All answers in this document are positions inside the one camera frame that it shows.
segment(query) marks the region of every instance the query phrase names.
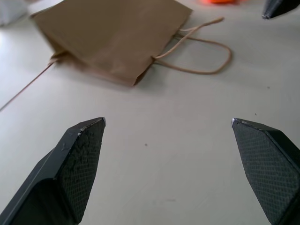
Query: rope handle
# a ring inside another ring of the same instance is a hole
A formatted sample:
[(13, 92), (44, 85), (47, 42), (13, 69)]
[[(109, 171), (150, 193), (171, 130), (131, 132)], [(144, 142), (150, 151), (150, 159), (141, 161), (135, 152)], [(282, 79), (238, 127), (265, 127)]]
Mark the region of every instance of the rope handle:
[[(212, 25), (212, 24), (215, 24), (215, 23), (219, 23), (219, 22), (221, 22), (223, 20), (224, 20), (224, 17), (220, 17), (220, 18), (218, 18), (216, 20), (213, 20), (211, 22), (206, 22), (206, 23), (204, 23), (204, 24), (202, 24), (200, 26), (196, 26), (196, 27), (192, 27), (192, 28), (189, 28), (189, 29), (182, 29), (182, 30), (180, 30), (181, 32), (187, 32), (188, 31), (188, 33), (186, 35), (177, 34), (177, 36), (182, 37), (182, 39), (176, 45), (174, 45), (169, 51), (167, 51), (166, 53), (161, 54), (159, 56), (153, 57), (153, 59), (156, 60), (157, 63), (159, 63), (159, 64), (161, 64), (163, 66), (166, 66), (166, 67), (169, 67), (169, 68), (172, 68), (172, 69), (176, 69), (176, 70), (179, 70), (179, 71), (183, 71), (183, 72), (192, 73), (192, 74), (211, 75), (211, 74), (217, 74), (217, 73), (219, 73), (231, 61), (232, 56), (233, 56), (233, 53), (232, 53), (231, 49), (228, 46), (226, 46), (224, 44), (221, 44), (219, 42), (216, 42), (216, 41), (199, 39), (199, 38), (194, 38), (194, 37), (190, 37), (190, 36), (193, 35), (196, 31), (198, 31), (202, 27), (209, 26), (209, 25)], [(199, 71), (199, 70), (185, 69), (185, 68), (182, 68), (182, 67), (174, 66), (174, 65), (172, 65), (170, 63), (167, 63), (167, 62), (161, 60), (161, 58), (169, 55), (174, 50), (176, 50), (178, 48), (178, 46), (181, 45), (186, 39), (190, 39), (190, 40), (194, 40), (194, 41), (200, 41), (200, 42), (205, 42), (205, 43), (209, 43), (209, 44), (218, 45), (220, 47), (223, 47), (223, 48), (225, 48), (228, 51), (228, 57), (227, 57), (226, 61), (218, 69), (213, 70), (213, 71)]]

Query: string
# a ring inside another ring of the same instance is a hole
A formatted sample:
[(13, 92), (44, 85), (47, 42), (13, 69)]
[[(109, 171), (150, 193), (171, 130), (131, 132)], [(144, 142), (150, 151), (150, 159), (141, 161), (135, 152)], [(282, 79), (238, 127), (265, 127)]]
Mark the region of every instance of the string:
[[(167, 51), (166, 53), (164, 54), (161, 54), (159, 56), (156, 56), (156, 57), (152, 57), (157, 63), (163, 65), (163, 66), (166, 66), (166, 67), (169, 67), (169, 68), (172, 68), (172, 69), (176, 69), (176, 70), (179, 70), (179, 71), (183, 71), (183, 72), (188, 72), (188, 73), (192, 73), (192, 74), (199, 74), (199, 75), (211, 75), (211, 74), (217, 74), (219, 73), (221, 70), (223, 70), (228, 64), (229, 62), (231, 61), (232, 59), (232, 56), (233, 56), (233, 53), (231, 51), (231, 49), (222, 44), (222, 43), (219, 43), (219, 42), (216, 42), (216, 41), (210, 41), (210, 40), (205, 40), (205, 39), (199, 39), (199, 38), (194, 38), (194, 37), (190, 37), (192, 34), (194, 34), (196, 31), (198, 31), (200, 28), (202, 27), (205, 27), (205, 26), (209, 26), (209, 25), (212, 25), (212, 24), (215, 24), (215, 23), (219, 23), (221, 21), (224, 20), (224, 17), (220, 17), (216, 20), (213, 20), (211, 22), (206, 22), (200, 26), (196, 26), (196, 27), (192, 27), (192, 28), (189, 28), (189, 29), (184, 29), (184, 30), (180, 30), (181, 32), (187, 32), (188, 31), (188, 34), (186, 35), (182, 35), (182, 34), (177, 34), (177, 36), (180, 36), (182, 37), (182, 39), (175, 45), (173, 46), (169, 51)], [(226, 61), (218, 68), (218, 69), (215, 69), (213, 71), (200, 71), (200, 70), (191, 70), (191, 69), (185, 69), (185, 68), (182, 68), (182, 67), (178, 67), (178, 66), (175, 66), (175, 65), (172, 65), (170, 63), (167, 63), (163, 60), (161, 60), (161, 58), (169, 55), (170, 53), (172, 53), (174, 50), (176, 50), (178, 48), (179, 45), (181, 45), (186, 39), (190, 39), (190, 40), (195, 40), (195, 41), (200, 41), (200, 42), (205, 42), (205, 43), (209, 43), (209, 44), (213, 44), (213, 45), (218, 45), (220, 47), (223, 47), (225, 48), (227, 51), (228, 51), (228, 57), (226, 59)]]
[(15, 96), (13, 96), (8, 102), (6, 102), (1, 108), (0, 108), (0, 112), (2, 110), (4, 110), (10, 103), (12, 103), (12, 101), (14, 101), (23, 91), (25, 91), (33, 82), (35, 82), (36, 79), (38, 79), (44, 72), (47, 71), (47, 69), (49, 69), (53, 64), (55, 63), (55, 61), (52, 61), (48, 64), (48, 66), (39, 74), (37, 75), (32, 81), (30, 81), (30, 83), (28, 83), (22, 90), (20, 90)]

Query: kraft paper bag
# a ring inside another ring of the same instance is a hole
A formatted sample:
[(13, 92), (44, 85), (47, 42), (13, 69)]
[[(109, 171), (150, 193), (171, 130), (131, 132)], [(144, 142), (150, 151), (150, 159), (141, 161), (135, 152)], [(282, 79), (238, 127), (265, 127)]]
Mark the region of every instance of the kraft paper bag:
[(174, 0), (64, 0), (33, 19), (53, 59), (135, 85), (191, 12)]

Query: paper bag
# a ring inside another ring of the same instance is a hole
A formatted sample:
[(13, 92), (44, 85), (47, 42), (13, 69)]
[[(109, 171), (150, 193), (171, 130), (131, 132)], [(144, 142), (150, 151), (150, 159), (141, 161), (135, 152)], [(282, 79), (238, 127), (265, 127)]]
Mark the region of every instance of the paper bag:
[(135, 85), (191, 12), (174, 0), (64, 0), (33, 18), (53, 59)]

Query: orange object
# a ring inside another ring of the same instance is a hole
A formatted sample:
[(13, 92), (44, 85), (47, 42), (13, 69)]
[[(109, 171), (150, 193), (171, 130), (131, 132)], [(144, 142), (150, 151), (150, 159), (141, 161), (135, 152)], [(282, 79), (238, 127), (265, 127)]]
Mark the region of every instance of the orange object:
[(211, 3), (214, 4), (226, 4), (226, 3), (235, 3), (236, 0), (209, 0)]

